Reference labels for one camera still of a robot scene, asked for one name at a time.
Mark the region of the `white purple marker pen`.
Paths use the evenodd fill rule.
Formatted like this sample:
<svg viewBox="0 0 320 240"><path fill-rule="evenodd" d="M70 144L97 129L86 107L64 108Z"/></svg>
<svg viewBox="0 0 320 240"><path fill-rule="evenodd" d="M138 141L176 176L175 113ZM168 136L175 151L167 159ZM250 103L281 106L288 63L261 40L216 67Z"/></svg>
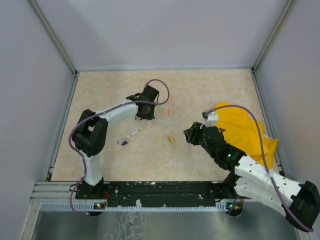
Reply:
<svg viewBox="0 0 320 240"><path fill-rule="evenodd" d="M127 136L125 136L125 137L122 137L122 138L121 138L121 139L119 139L116 143L117 143L117 144L119 144L119 143L124 142L125 140L127 140L127 139L128 139L128 138L130 138L131 136L133 136L133 135L137 134L139 131L140 131L140 129L138 129L138 130L136 130L136 131L134 131L134 132L132 132L132 133L128 134L128 135L127 135Z"/></svg>

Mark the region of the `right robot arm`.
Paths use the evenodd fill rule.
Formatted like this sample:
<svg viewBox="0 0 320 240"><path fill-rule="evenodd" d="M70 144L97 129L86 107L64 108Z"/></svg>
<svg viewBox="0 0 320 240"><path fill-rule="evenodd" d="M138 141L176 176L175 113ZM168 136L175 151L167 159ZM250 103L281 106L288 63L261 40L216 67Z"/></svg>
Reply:
<svg viewBox="0 0 320 240"><path fill-rule="evenodd" d="M223 185L227 197L238 195L255 200L280 213L297 229L312 232L320 214L320 194L315 184L300 183L266 170L244 151L227 143L215 126L194 122L183 133L187 143L201 146L220 168L230 172L230 181Z"/></svg>

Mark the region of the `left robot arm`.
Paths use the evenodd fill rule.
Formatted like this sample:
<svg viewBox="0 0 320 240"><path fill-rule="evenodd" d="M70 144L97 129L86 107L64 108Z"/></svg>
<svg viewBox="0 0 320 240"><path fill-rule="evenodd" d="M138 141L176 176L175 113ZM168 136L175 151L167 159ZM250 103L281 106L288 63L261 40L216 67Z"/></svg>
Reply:
<svg viewBox="0 0 320 240"><path fill-rule="evenodd" d="M80 155L84 173L78 189L97 199L104 192L104 178L100 167L100 152L103 150L108 129L128 119L153 120L158 104L159 91L146 85L141 93L126 97L121 103L101 111L86 109L72 129L68 143Z"/></svg>

